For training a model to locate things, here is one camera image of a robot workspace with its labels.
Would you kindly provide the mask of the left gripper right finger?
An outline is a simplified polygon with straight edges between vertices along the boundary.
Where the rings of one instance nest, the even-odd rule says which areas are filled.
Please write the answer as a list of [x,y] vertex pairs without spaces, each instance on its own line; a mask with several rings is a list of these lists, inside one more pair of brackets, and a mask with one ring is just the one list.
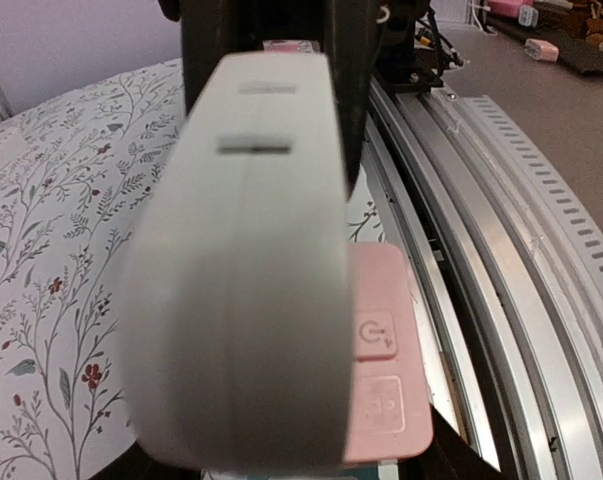
[[400,480],[505,480],[431,407],[434,436],[419,456],[398,464]]

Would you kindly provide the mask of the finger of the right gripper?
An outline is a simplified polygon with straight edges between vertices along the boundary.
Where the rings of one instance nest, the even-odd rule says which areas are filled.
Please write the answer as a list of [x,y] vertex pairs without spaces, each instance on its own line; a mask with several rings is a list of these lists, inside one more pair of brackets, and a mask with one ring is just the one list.
[[218,62],[238,46],[238,1],[180,2],[185,110],[189,114]]
[[325,3],[323,47],[330,62],[339,115],[347,194],[355,189],[379,30],[377,1]]

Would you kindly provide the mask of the teal power strip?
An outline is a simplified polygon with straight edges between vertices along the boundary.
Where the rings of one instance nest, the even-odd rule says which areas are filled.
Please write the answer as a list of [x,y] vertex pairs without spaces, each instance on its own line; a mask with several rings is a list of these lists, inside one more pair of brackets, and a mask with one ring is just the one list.
[[354,480],[399,480],[399,468],[396,461],[351,465],[314,471],[294,471],[292,473],[233,473],[220,470],[204,470],[204,480],[270,480],[270,479],[354,479]]

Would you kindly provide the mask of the pink cube socket adapter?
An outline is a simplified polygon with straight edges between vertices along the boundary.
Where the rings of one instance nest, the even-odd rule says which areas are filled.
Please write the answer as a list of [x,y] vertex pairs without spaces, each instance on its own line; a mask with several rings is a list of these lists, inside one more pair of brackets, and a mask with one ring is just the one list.
[[431,444],[430,391],[404,253],[352,243],[354,374],[344,463],[412,458]]

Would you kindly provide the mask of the white plug adapter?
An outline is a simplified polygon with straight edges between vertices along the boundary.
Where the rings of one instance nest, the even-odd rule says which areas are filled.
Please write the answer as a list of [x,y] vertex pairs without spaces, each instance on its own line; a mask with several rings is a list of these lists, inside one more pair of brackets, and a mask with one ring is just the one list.
[[327,58],[224,57],[125,261],[120,370],[149,455],[245,474],[342,464],[346,193]]

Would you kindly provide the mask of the pink plug adapter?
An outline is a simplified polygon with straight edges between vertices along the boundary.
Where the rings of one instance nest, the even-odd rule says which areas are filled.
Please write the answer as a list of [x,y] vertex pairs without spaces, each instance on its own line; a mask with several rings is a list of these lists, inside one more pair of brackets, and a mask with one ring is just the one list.
[[309,40],[267,40],[263,41],[263,49],[281,53],[316,53],[319,48],[314,41]]

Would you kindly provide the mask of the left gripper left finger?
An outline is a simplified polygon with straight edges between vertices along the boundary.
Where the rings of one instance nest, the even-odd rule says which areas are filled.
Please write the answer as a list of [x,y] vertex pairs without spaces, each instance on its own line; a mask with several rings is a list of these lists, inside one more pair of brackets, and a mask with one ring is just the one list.
[[161,463],[135,441],[95,437],[88,443],[84,479],[203,479],[201,471]]

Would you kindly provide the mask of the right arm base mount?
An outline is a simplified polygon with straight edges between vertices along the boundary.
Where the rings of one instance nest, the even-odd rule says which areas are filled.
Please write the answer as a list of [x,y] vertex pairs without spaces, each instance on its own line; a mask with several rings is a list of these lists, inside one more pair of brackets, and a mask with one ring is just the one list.
[[429,1],[380,1],[373,75],[388,94],[428,93],[464,60],[437,23]]

